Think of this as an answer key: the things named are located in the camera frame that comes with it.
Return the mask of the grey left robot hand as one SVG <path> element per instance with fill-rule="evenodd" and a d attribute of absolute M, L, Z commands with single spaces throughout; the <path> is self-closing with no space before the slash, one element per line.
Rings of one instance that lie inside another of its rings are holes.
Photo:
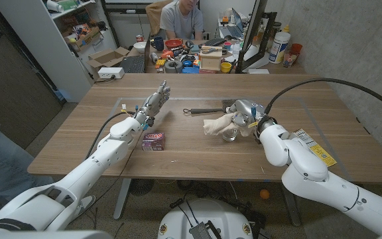
<path fill-rule="evenodd" d="M 169 99 L 170 87 L 166 85 L 164 80 L 158 90 L 150 95 L 139 108 L 138 112 L 133 116 L 141 125 L 152 127 L 155 116 L 159 113 L 164 103 Z"/>

